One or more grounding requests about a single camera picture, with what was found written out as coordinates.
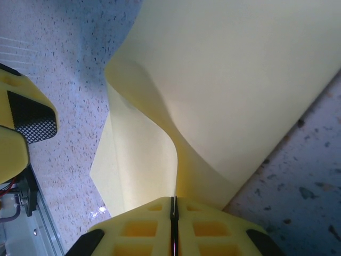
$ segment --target yellow paper sheet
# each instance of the yellow paper sheet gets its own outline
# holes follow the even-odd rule
[[[222,208],[341,67],[340,24],[340,1],[145,0],[105,69],[109,212],[174,189]]]

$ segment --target red wire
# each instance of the red wire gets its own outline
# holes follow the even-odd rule
[[[14,178],[11,180],[11,183],[10,183],[8,189],[6,189],[5,191],[3,191],[3,192],[0,194],[0,197],[6,195],[6,194],[11,190],[11,188],[12,188],[14,182],[15,182],[15,178],[16,178],[16,177],[14,177]]]

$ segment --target speckled floor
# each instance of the speckled floor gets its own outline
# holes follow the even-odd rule
[[[103,69],[140,5],[0,0],[0,62],[59,112],[58,135],[30,153],[66,249],[110,217],[88,174],[108,112]],[[341,254],[341,77],[303,120],[226,209],[265,227],[288,255]]]

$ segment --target yellow foam block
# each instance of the yellow foam block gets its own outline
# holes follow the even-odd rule
[[[0,89],[0,102],[0,125],[14,129],[10,102],[6,90]]]
[[[53,106],[50,100],[39,90],[39,88],[34,83],[32,83],[32,81],[27,76],[23,74],[21,74],[21,76],[16,76],[0,69],[0,89],[3,91],[14,92],[28,99],[44,104],[53,109],[55,113],[57,113],[56,108]]]
[[[0,184],[17,176],[29,164],[23,135],[0,126]]]
[[[169,256],[171,199],[159,198],[90,229],[104,237],[92,256]]]
[[[170,256],[170,210],[171,198],[163,197],[95,225],[90,231],[104,236],[92,256]],[[186,198],[178,198],[178,212],[179,255],[261,256],[247,234],[267,235],[258,225]]]

